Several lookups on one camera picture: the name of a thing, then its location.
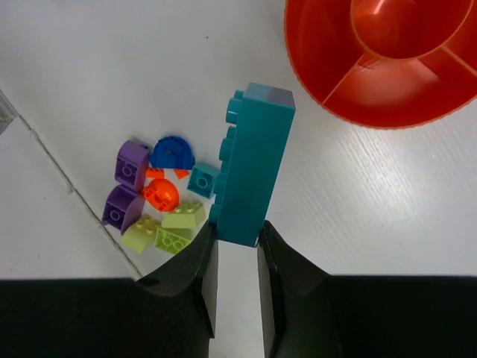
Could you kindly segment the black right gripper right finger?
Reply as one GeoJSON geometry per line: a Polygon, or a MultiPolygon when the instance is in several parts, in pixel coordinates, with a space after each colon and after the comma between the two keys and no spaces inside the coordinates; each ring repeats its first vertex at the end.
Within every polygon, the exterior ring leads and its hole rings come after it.
{"type": "Polygon", "coordinates": [[[474,357],[472,276],[331,275],[271,223],[258,244],[267,357],[474,357]]]}

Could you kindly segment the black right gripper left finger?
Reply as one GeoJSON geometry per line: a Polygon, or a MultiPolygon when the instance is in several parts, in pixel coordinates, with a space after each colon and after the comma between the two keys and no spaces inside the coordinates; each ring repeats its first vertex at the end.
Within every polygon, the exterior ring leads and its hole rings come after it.
{"type": "Polygon", "coordinates": [[[139,280],[4,280],[3,357],[207,357],[215,333],[218,248],[205,224],[139,280]]]}

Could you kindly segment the bright green lego brick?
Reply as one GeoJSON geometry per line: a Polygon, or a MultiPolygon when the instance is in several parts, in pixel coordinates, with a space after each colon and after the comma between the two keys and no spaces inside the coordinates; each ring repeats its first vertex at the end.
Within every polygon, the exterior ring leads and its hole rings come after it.
{"type": "Polygon", "coordinates": [[[170,254],[178,254],[192,241],[192,231],[190,229],[166,229],[160,228],[157,231],[156,248],[170,254]]]}

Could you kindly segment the purple curved lego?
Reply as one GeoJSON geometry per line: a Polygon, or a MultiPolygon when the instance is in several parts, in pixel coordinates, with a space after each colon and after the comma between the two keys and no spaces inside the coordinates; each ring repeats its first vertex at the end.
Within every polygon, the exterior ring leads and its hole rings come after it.
{"type": "Polygon", "coordinates": [[[141,217],[145,198],[124,185],[116,186],[108,195],[101,222],[123,234],[141,217]]]}
{"type": "Polygon", "coordinates": [[[135,192],[141,192],[148,161],[148,148],[132,140],[126,141],[116,157],[115,180],[135,192]]]}

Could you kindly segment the small teal square lego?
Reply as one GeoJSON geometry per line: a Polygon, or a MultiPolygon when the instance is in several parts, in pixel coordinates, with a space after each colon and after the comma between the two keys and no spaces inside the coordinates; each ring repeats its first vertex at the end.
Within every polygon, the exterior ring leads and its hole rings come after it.
{"type": "Polygon", "coordinates": [[[192,168],[187,190],[210,199],[219,172],[219,169],[207,163],[196,163],[192,168]]]}

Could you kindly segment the long teal lego brick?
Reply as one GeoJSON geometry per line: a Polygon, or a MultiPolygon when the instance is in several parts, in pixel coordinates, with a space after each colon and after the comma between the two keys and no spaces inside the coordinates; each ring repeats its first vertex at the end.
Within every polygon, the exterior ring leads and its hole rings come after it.
{"type": "Polygon", "coordinates": [[[292,91],[265,84],[250,83],[229,100],[209,212],[221,241],[256,246],[295,111],[292,91]]]}

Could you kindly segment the light green sloped lego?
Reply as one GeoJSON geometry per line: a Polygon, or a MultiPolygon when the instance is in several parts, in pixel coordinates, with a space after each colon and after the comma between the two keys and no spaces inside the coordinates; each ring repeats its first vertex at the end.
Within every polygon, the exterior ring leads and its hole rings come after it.
{"type": "Polygon", "coordinates": [[[156,241],[160,228],[160,221],[148,215],[142,216],[122,234],[121,242],[129,249],[141,254],[156,241]]]}

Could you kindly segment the light green curved lego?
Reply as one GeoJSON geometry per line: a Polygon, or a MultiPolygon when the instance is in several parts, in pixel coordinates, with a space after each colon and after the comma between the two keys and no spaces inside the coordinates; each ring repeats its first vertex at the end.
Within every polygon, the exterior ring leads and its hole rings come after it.
{"type": "Polygon", "coordinates": [[[200,202],[184,201],[162,220],[164,228],[195,229],[206,219],[204,205],[200,202]]]}

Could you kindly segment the orange round lego piece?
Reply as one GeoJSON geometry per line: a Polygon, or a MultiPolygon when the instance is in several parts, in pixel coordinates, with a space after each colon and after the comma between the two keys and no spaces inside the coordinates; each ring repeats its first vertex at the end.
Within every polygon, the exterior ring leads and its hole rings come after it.
{"type": "Polygon", "coordinates": [[[177,187],[165,178],[153,179],[143,190],[142,196],[160,212],[173,211],[180,202],[177,187]]]}

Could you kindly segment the tiny orange lego tile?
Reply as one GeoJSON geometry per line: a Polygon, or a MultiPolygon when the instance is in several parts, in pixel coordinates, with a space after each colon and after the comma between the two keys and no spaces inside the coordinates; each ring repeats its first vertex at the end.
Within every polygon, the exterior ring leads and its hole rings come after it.
{"type": "Polygon", "coordinates": [[[187,178],[190,174],[189,170],[187,169],[174,169],[174,173],[178,180],[182,180],[187,178]]]}

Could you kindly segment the small orange lego plate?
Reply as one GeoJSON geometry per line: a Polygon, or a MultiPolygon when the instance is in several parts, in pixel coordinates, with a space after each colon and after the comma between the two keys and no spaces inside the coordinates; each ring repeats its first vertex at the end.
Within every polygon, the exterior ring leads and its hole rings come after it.
{"type": "Polygon", "coordinates": [[[145,177],[152,179],[163,179],[165,177],[165,172],[163,169],[147,168],[145,177]]]}

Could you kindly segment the blue half-round lego piece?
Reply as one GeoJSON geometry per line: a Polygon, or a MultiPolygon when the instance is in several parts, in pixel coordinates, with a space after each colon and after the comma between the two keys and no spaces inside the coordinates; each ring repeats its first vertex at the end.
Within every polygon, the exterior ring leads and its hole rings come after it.
{"type": "Polygon", "coordinates": [[[156,169],[191,170],[195,156],[190,144],[182,137],[165,136],[154,146],[149,162],[156,169]]]}

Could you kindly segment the orange round divided container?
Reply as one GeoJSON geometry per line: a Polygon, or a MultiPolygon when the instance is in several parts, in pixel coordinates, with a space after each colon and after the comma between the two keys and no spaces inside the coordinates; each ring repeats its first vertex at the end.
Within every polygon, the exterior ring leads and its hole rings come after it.
{"type": "Polygon", "coordinates": [[[353,124],[416,127],[476,99],[474,1],[287,1],[284,36],[304,90],[353,124]]]}

